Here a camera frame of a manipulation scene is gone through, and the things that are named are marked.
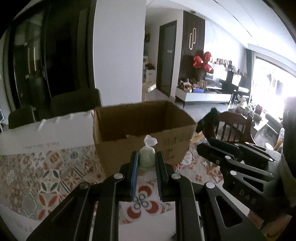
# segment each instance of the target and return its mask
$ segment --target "wooden chair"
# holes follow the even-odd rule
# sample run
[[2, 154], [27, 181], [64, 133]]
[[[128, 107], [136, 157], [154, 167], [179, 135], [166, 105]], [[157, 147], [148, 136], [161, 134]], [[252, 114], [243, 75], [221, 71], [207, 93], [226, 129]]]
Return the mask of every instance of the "wooden chair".
[[220, 124], [216, 126], [215, 130], [215, 135], [217, 139], [226, 141], [231, 144], [244, 142], [255, 144], [251, 136], [251, 116], [248, 116], [246, 118], [241, 114], [225, 111], [220, 113], [219, 121]]

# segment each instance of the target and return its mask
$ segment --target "ceiling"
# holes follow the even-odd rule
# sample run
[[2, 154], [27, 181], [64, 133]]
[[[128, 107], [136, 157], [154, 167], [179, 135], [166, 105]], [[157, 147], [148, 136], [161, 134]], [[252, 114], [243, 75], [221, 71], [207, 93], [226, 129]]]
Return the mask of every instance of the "ceiling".
[[296, 44], [285, 25], [262, 0], [146, 0], [146, 23], [168, 8], [194, 10], [215, 22], [245, 48], [272, 57], [296, 70]]

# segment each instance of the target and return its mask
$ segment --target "patterned tablecloth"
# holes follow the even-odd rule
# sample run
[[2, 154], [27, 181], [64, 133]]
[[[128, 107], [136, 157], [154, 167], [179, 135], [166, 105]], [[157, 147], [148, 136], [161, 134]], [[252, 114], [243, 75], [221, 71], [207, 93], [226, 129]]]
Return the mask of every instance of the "patterned tablecloth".
[[[94, 145], [31, 154], [0, 156], [0, 203], [33, 220], [43, 220], [81, 182], [100, 183], [106, 178]], [[190, 144], [176, 172], [192, 182], [218, 183], [218, 168], [210, 171], [205, 159]], [[155, 171], [138, 176], [132, 203], [120, 203], [120, 224], [133, 223], [145, 215], [161, 215], [174, 209], [157, 194]]]

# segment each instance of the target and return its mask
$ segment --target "cardboard box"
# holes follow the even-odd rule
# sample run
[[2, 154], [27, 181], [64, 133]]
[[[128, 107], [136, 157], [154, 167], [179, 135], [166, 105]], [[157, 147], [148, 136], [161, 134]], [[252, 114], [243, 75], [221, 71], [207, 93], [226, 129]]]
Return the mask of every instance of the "cardboard box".
[[146, 82], [155, 82], [155, 70], [146, 70]]
[[146, 94], [156, 89], [156, 82], [142, 83], [142, 102], [146, 101]]
[[128, 163], [133, 151], [144, 146], [147, 134], [155, 137], [154, 147], [165, 162], [182, 162], [196, 128], [195, 121], [169, 101], [97, 107], [94, 115], [94, 143], [107, 176]]

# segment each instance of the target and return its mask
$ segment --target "bright window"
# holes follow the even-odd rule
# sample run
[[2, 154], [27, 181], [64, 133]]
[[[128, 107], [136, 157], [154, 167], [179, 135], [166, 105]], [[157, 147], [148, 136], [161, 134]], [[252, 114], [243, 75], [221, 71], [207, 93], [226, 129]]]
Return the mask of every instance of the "bright window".
[[283, 117], [284, 100], [296, 96], [296, 78], [279, 67], [256, 59], [253, 73], [252, 102], [273, 117]]

